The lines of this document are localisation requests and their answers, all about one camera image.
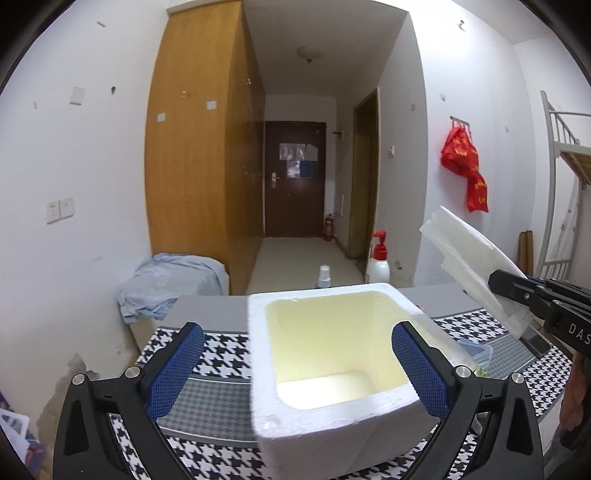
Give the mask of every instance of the wooden wardrobe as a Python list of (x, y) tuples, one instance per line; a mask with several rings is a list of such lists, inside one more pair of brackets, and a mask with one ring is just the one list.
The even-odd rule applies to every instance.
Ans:
[(170, 15), (146, 126), (152, 252), (219, 260), (234, 295), (246, 293), (263, 236), (264, 104), (241, 1)]

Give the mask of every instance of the paper notice on door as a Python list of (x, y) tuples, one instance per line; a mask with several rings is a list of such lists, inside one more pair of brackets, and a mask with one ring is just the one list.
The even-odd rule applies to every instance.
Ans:
[(303, 179), (310, 179), (314, 173), (312, 163), (309, 161), (300, 162), (300, 177)]
[(288, 179), (300, 178), (300, 162), (299, 160), (289, 160), (285, 164), (285, 176)]
[(299, 143), (280, 143), (279, 160), (281, 161), (301, 161), (306, 156), (306, 144)]
[(314, 145), (306, 145), (306, 161), (318, 161), (318, 148)]

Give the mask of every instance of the white foam box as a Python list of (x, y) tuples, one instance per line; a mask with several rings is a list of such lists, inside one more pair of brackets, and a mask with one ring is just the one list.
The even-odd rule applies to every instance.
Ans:
[(470, 356), (388, 284), (251, 295), (252, 427), (273, 480), (327, 480), (409, 452), (435, 426), (392, 352), (410, 320)]

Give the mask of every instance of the tiled floor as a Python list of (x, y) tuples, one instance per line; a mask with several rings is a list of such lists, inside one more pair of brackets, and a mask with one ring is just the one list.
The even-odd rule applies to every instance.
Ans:
[(364, 283), (363, 275), (334, 242), (265, 238), (247, 294), (314, 288), (321, 265), (330, 265), (333, 287)]

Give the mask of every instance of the electrical outlet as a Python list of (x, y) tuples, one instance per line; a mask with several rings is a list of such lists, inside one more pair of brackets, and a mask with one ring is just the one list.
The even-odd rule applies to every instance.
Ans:
[(68, 198), (60, 200), (60, 218), (69, 218), (74, 216), (74, 199)]
[(47, 224), (57, 222), (60, 219), (60, 202), (49, 202), (46, 206), (45, 222)]

